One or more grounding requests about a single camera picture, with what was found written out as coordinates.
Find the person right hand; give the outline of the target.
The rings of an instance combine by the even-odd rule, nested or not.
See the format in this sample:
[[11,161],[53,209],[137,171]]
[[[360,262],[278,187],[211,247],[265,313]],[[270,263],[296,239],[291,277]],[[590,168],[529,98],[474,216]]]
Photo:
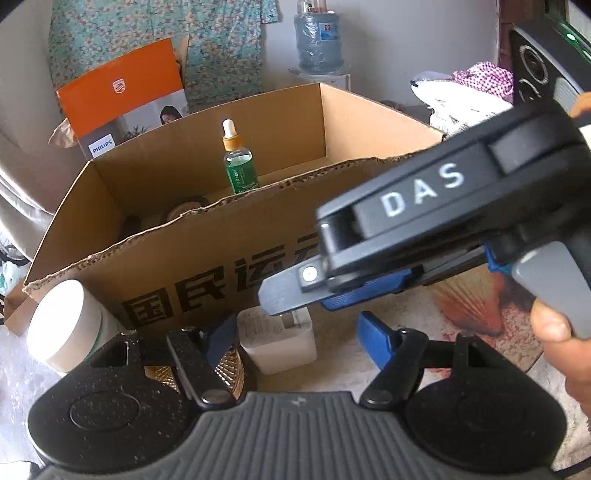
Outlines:
[[540,299],[534,301],[530,320],[547,361],[565,376],[567,393],[590,417],[590,341],[576,338],[568,319]]

